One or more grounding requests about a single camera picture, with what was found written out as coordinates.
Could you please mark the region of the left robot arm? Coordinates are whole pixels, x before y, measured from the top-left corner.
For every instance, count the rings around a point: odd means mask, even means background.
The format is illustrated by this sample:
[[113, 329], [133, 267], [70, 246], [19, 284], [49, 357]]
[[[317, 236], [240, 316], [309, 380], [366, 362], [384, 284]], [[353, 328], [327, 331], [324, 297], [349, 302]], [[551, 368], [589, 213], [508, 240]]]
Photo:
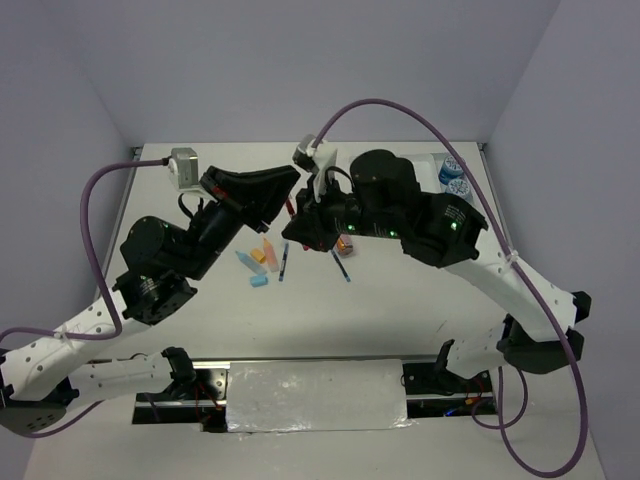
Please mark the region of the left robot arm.
[[210, 168], [178, 184], [181, 193], [201, 194], [187, 228], [146, 216], [121, 245], [125, 272], [108, 285], [89, 231], [82, 193], [80, 228], [99, 290], [98, 299], [53, 330], [28, 328], [28, 344], [1, 354], [1, 424], [25, 438], [46, 438], [72, 426], [106, 400], [127, 394], [189, 396], [198, 376], [187, 352], [158, 353], [101, 362], [98, 355], [149, 332], [196, 294], [205, 276], [243, 228], [267, 231], [299, 180], [291, 166], [246, 173]]

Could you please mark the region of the teal pen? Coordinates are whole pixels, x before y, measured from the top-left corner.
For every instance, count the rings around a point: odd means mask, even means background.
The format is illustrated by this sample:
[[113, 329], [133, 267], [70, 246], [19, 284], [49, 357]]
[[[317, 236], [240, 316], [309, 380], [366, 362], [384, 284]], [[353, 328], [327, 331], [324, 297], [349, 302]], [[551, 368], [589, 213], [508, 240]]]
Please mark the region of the teal pen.
[[333, 249], [330, 250], [330, 254], [331, 254], [333, 260], [336, 262], [336, 264], [337, 264], [337, 266], [338, 266], [338, 268], [339, 268], [339, 270], [341, 272], [341, 275], [344, 277], [345, 281], [347, 283], [350, 283], [351, 282], [351, 277], [350, 277], [349, 273], [347, 272], [346, 268], [344, 267], [339, 255]]

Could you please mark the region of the red pen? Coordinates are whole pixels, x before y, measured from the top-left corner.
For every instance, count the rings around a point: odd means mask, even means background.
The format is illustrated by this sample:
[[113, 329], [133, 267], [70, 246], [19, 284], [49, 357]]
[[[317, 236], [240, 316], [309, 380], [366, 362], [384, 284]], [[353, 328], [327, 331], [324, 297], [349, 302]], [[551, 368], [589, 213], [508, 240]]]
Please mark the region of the red pen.
[[289, 216], [293, 217], [296, 212], [295, 212], [294, 206], [293, 206], [292, 201], [291, 201], [290, 198], [288, 198], [286, 200], [285, 206], [286, 206], [286, 209], [287, 209], [287, 212], [288, 212]]

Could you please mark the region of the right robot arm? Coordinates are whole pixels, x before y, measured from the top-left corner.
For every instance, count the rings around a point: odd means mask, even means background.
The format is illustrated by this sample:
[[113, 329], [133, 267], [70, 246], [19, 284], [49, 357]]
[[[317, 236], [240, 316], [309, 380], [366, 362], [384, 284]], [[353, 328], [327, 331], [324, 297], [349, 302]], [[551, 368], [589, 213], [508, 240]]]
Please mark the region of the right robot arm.
[[580, 359], [584, 338], [575, 325], [588, 316], [590, 296], [563, 291], [508, 257], [470, 203], [422, 191], [413, 164], [388, 150], [352, 161], [349, 193], [333, 172], [317, 171], [299, 191], [285, 239], [322, 252], [342, 234], [397, 240], [404, 254], [466, 280], [506, 312], [489, 331], [444, 343], [434, 369], [442, 389], [457, 391], [477, 373], [503, 365], [544, 375]]

